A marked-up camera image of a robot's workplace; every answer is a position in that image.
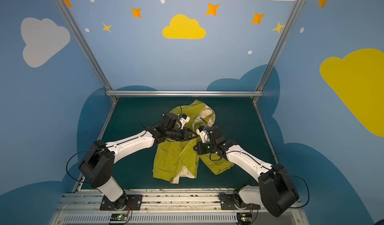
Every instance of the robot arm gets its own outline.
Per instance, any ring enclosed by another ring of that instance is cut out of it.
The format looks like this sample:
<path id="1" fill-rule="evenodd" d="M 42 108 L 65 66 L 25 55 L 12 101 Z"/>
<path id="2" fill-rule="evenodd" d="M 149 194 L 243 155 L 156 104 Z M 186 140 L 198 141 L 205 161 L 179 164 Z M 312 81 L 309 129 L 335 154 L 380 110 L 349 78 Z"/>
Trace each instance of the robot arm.
<path id="1" fill-rule="evenodd" d="M 79 162 L 79 170 L 91 187 L 104 194 L 103 201 L 109 204 L 106 207 L 112 210 L 124 209 L 127 196 L 112 177 L 113 164 L 134 152 L 162 143 L 167 138 L 187 141 L 197 137 L 194 132 L 184 127 L 187 122 L 189 117 L 185 114 L 178 117 L 173 113 L 167 113 L 163 115 L 159 124 L 134 136 L 108 143 L 96 141 Z"/>
<path id="2" fill-rule="evenodd" d="M 233 199 L 238 208 L 250 203 L 263 204 L 272 215 L 279 217 L 299 199 L 288 171 L 281 164 L 266 163 L 235 142 L 226 141 L 217 126 L 200 127 L 196 132 L 202 139 L 194 147 L 199 155 L 215 153 L 241 167 L 259 183 L 259 188 L 247 185 L 235 190 Z"/>

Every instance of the metal rail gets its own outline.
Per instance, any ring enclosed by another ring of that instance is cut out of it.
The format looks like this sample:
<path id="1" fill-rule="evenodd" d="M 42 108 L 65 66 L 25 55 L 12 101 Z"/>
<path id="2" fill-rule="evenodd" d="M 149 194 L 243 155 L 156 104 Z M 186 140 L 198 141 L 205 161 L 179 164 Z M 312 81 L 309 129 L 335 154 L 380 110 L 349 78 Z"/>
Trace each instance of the metal rail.
<path id="1" fill-rule="evenodd" d="M 274 48 L 271 58 L 268 61 L 268 64 L 260 78 L 259 83 L 257 84 L 256 91 L 262 91 L 266 81 L 269 77 L 269 75 L 272 72 L 273 67 L 276 64 L 276 61 L 281 53 L 281 50 L 284 47 L 285 42 L 287 41 L 287 38 L 292 30 L 292 27 L 294 26 L 297 17 L 300 14 L 300 11 L 305 3 L 305 0 L 296 0 L 293 4 L 293 7 L 291 9 L 290 14 L 288 15 L 287 21 L 285 22 L 285 26 L 283 28 L 283 31 L 280 34 L 280 37 L 276 43 L 276 47 Z"/>
<path id="2" fill-rule="evenodd" d="M 74 16 L 72 15 L 70 9 L 66 5 L 64 0 L 53 0 L 61 12 L 61 14 L 64 17 L 64 20 L 67 22 L 68 26 L 70 27 L 71 31 L 73 32 L 73 35 L 79 42 L 80 47 L 83 49 L 84 54 L 87 56 L 89 63 L 92 65 L 93 69 L 95 70 L 97 76 L 99 77 L 101 83 L 105 87 L 106 90 L 112 90 L 112 86 L 109 83 L 107 77 L 105 76 L 99 62 L 97 61 L 95 55 L 93 54 L 89 44 L 85 40 L 84 35 L 81 32 L 81 29 L 79 25 L 77 24 L 76 20 L 74 19 Z M 116 97 L 111 97 L 114 102 L 116 102 Z"/>
<path id="3" fill-rule="evenodd" d="M 142 97 L 259 97 L 261 91 L 159 91 L 159 90 L 107 90 L 108 96 L 142 96 Z"/>

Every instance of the black mounting plate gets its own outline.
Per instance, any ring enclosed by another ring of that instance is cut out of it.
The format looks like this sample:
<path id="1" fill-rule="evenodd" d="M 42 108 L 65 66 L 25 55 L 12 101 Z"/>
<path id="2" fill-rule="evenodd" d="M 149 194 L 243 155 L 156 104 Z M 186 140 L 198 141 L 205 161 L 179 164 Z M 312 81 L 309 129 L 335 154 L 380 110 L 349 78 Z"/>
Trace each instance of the black mounting plate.
<path id="1" fill-rule="evenodd" d="M 220 199 L 221 210 L 239 210 L 235 206 L 235 197 L 233 194 L 220 193 L 218 198 Z M 241 210 L 251 210 L 251 204 L 247 204 L 247 206 L 241 208 Z"/>
<path id="2" fill-rule="evenodd" d="M 116 210 L 116 203 L 109 201 L 106 196 L 104 196 L 101 201 L 100 211 L 128 211 L 129 203 L 131 203 L 131 210 L 137 211 L 140 210 L 142 198 L 143 195 L 141 194 L 128 194 L 125 208 L 122 210 Z"/>

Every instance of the white robot arm segment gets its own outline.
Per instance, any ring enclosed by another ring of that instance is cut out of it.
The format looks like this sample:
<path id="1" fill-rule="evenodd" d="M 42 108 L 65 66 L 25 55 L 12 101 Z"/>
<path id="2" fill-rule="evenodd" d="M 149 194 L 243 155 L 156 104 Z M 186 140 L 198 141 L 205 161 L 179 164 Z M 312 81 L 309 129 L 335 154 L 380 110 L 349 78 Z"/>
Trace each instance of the white robot arm segment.
<path id="1" fill-rule="evenodd" d="M 144 148 L 150 148 L 155 142 L 152 134 L 146 130 L 134 136 L 106 143 L 106 146 L 115 155 L 113 163 Z"/>
<path id="2" fill-rule="evenodd" d="M 272 168 L 270 163 L 266 163 L 247 153 L 239 145 L 229 147 L 226 154 L 228 161 L 238 165 L 256 181 L 258 181 L 261 173 L 266 173 Z"/>

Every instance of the yellow cloud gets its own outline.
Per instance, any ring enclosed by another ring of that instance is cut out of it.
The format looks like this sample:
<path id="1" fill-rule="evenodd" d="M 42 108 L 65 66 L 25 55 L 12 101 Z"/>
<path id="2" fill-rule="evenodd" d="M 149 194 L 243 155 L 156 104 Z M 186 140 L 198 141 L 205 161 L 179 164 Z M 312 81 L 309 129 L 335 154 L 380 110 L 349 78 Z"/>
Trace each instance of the yellow cloud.
<path id="1" fill-rule="evenodd" d="M 207 32 L 201 28 L 195 19 L 189 19 L 185 15 L 175 15 L 169 26 L 163 29 L 163 36 L 168 39 L 202 39 Z"/>
<path id="2" fill-rule="evenodd" d="M 344 59 L 331 57 L 321 64 L 320 73 L 356 118 L 384 137 L 384 53 L 362 49 Z"/>

